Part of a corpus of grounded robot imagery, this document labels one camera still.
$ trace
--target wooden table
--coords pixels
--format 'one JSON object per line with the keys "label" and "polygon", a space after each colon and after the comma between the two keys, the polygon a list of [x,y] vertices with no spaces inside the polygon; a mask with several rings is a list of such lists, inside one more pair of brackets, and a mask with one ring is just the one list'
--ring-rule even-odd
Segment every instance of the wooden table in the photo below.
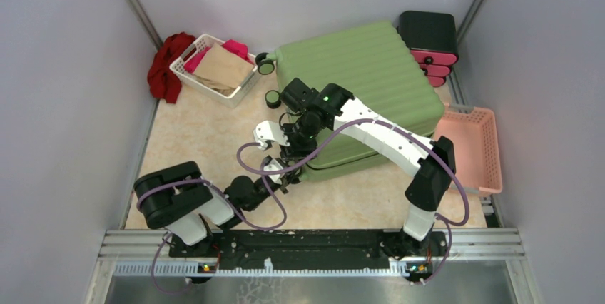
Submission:
{"label": "wooden table", "polygon": [[[285,110],[269,109],[264,94],[277,89],[275,75],[264,76],[237,108],[227,108],[196,90],[183,86],[176,104],[161,101],[143,159],[141,176],[195,161],[202,174],[219,188],[225,189],[239,175],[256,175],[244,171],[235,159],[235,152],[244,143],[253,141],[252,130],[264,120],[277,122]],[[437,88],[443,101],[450,101],[447,86]],[[250,148],[243,160],[259,166],[269,153],[277,156],[279,148],[260,151]],[[322,182],[303,182],[288,187],[290,192],[277,193],[288,212],[284,229],[354,229],[401,228],[409,202],[404,196],[412,178],[393,163]],[[485,228],[487,224],[479,197],[469,195],[471,215],[465,227]],[[464,207],[456,191],[445,193],[439,212],[460,221]],[[282,218],[281,211],[269,198],[246,218],[259,226],[272,226]],[[444,228],[441,221],[435,224]],[[126,221],[127,229],[147,229],[143,215],[136,210],[133,197]],[[249,229],[240,224],[239,229]]]}

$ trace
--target beige cloth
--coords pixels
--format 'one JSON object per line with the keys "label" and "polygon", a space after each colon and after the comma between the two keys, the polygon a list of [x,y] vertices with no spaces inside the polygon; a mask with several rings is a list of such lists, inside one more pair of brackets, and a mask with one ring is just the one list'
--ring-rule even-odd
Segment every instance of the beige cloth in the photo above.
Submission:
{"label": "beige cloth", "polygon": [[193,75],[221,94],[228,96],[252,71],[253,65],[239,56],[214,44],[198,64]]}

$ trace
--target white plastic basket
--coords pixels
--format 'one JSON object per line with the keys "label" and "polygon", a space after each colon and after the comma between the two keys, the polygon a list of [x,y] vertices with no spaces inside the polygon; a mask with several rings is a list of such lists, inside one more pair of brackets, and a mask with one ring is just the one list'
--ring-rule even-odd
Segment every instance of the white plastic basket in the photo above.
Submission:
{"label": "white plastic basket", "polygon": [[[203,51],[206,47],[211,47],[214,43],[224,44],[223,40],[217,39],[214,36],[203,34],[197,38],[191,46],[189,46],[175,61],[170,65],[170,70],[185,84],[191,86],[195,90],[204,93],[205,95],[214,98],[216,101],[225,104],[230,108],[235,108],[242,101],[244,96],[251,90],[256,84],[261,75],[257,72],[257,66],[254,66],[252,71],[246,76],[242,83],[231,93],[229,96],[225,96],[221,93],[214,91],[211,88],[203,85],[197,80],[193,74],[185,71],[185,62],[193,58],[196,54]],[[254,54],[248,54],[248,58],[254,62]]]}

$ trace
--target pink cloth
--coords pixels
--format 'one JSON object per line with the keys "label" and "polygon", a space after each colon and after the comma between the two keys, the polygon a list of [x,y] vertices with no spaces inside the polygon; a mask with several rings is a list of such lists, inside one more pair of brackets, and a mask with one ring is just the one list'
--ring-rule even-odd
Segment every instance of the pink cloth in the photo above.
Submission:
{"label": "pink cloth", "polygon": [[[235,54],[236,56],[239,56],[240,58],[246,60],[248,63],[253,65],[253,62],[250,60],[250,58],[248,58],[248,46],[246,46],[245,44],[242,44],[235,40],[227,40],[222,46],[227,51]],[[210,47],[206,47],[203,51],[196,54],[193,58],[189,59],[189,61],[185,63],[185,71],[192,74],[209,49]]]}

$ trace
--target suitcase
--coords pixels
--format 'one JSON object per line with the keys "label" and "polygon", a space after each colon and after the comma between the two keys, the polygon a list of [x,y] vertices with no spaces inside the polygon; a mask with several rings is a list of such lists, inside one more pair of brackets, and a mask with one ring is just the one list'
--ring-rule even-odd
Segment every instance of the suitcase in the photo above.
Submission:
{"label": "suitcase", "polygon": [[[280,91],[294,78],[318,91],[336,83],[373,111],[419,135],[431,136],[444,113],[439,96],[390,22],[286,44],[268,58],[275,62]],[[322,131],[317,143],[331,133]],[[361,142],[340,135],[307,163],[301,179],[326,180],[387,161]]]}

